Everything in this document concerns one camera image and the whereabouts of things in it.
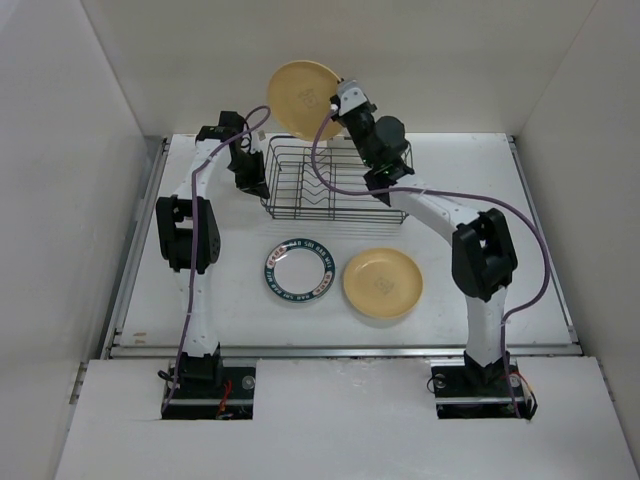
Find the metal wire dish rack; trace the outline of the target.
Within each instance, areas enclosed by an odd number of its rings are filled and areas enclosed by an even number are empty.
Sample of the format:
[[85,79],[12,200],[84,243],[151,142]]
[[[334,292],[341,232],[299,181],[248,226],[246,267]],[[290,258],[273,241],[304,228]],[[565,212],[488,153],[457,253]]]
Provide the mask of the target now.
[[270,198],[261,204],[276,220],[322,220],[401,224],[407,215],[371,196],[348,196],[336,189],[362,191],[368,168],[350,149],[319,144],[311,165],[311,144],[290,135],[269,139],[265,170]]

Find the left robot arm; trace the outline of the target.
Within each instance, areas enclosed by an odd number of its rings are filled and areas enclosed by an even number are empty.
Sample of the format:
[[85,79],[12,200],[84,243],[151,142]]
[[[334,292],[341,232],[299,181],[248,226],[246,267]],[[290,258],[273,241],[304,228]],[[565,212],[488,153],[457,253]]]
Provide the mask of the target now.
[[235,111],[223,111],[218,124],[203,126],[195,138],[196,153],[184,180],[155,205],[162,258],[184,292],[185,323],[171,374],[176,384],[189,384],[201,396],[217,394],[224,373],[215,366],[219,334],[213,320],[213,265],[221,251],[221,234],[214,215],[214,170],[234,175],[236,188],[263,200],[270,198],[264,155],[253,138],[255,127]]

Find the teal banded lettered plate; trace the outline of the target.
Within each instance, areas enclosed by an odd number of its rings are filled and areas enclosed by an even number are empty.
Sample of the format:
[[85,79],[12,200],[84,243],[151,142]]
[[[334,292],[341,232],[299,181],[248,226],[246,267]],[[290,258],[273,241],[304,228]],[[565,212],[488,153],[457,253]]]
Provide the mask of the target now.
[[327,246],[316,239],[293,237],[273,245],[261,278],[267,298],[292,309],[310,307],[334,290],[337,265]]

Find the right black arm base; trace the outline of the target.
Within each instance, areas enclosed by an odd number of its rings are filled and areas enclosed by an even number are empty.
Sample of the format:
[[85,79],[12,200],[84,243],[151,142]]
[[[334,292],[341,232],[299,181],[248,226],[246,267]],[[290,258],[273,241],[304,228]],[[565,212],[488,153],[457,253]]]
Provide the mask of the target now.
[[538,402],[516,364],[506,377],[502,367],[488,385],[473,385],[463,365],[431,366],[427,385],[435,397],[439,420],[524,419],[531,420]]

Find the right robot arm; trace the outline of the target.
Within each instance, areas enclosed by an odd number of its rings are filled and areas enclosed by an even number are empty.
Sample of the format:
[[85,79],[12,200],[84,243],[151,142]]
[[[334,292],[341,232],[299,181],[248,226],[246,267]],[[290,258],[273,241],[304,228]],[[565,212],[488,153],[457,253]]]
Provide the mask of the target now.
[[508,287],[518,260],[505,215],[479,211],[432,193],[403,160],[408,148],[403,124],[395,117],[375,119],[364,102],[347,113],[332,104],[323,120],[345,127],[368,168],[363,190],[334,187],[341,195],[373,197],[409,214],[437,233],[451,249],[451,277],[465,297],[468,339],[464,351],[465,386],[487,393],[509,364],[502,323]]

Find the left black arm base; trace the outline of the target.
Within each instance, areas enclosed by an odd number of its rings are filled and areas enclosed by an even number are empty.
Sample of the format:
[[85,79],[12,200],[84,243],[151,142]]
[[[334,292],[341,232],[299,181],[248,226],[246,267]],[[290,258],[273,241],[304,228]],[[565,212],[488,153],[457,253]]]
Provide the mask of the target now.
[[163,420],[252,420],[256,366],[225,366],[220,356],[189,357],[157,372],[165,382],[160,413]]

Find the yellow plate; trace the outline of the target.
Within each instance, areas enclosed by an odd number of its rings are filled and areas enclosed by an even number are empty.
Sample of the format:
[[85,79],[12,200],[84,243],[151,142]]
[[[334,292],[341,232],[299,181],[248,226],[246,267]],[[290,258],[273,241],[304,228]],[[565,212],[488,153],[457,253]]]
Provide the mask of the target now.
[[267,105],[278,124],[290,135],[313,141],[341,77],[313,61],[298,60],[281,66],[267,87]]
[[343,290],[361,314],[395,320],[419,303],[424,280],[417,263],[392,248],[372,248],[355,255],[343,272]]

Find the cream plate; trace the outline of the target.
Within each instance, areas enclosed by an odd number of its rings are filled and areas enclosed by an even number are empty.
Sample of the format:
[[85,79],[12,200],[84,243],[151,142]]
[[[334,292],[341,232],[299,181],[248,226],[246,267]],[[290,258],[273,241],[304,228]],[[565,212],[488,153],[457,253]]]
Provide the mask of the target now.
[[351,309],[351,313],[357,321],[374,329],[389,329],[395,327],[396,325],[403,323],[410,316],[409,313],[405,313],[404,315],[397,317],[382,318],[366,315],[357,309]]

